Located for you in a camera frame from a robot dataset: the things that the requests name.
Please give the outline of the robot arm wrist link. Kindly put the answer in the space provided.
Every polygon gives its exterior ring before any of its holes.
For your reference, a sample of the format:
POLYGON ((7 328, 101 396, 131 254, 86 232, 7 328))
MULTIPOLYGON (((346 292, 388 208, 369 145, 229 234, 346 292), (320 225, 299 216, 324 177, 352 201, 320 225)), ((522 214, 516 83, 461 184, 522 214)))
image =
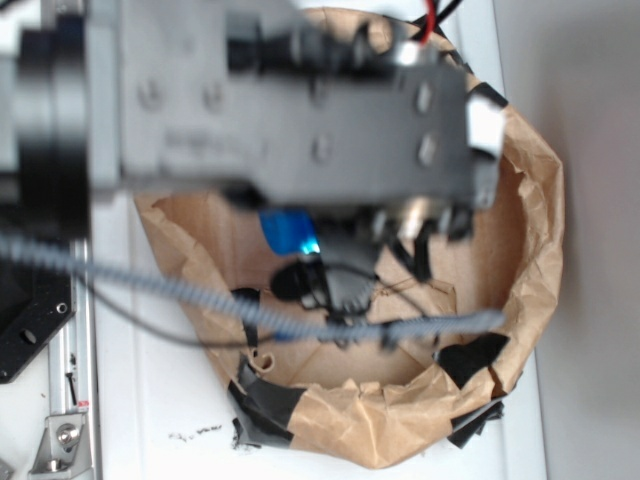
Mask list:
POLYGON ((117 1, 1 4, 1 223, 85 238, 119 178, 117 1))

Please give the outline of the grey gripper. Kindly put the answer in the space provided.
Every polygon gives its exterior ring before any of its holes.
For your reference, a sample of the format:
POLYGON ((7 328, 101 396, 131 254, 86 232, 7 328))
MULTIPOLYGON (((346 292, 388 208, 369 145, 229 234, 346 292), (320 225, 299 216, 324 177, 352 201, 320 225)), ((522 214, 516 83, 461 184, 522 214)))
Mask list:
POLYGON ((459 238, 495 201, 504 117, 435 45, 378 51, 289 1, 123 1, 120 169, 139 192, 217 189, 316 217, 372 214, 371 236, 422 223, 459 238))

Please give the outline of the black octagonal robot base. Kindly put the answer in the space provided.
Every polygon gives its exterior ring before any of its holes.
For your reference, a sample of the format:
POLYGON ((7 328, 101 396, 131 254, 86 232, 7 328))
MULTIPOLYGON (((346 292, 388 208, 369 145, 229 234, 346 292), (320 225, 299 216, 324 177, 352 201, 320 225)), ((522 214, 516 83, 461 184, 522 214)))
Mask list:
POLYGON ((1 263, 1 383, 15 381, 75 313, 68 275, 1 263))

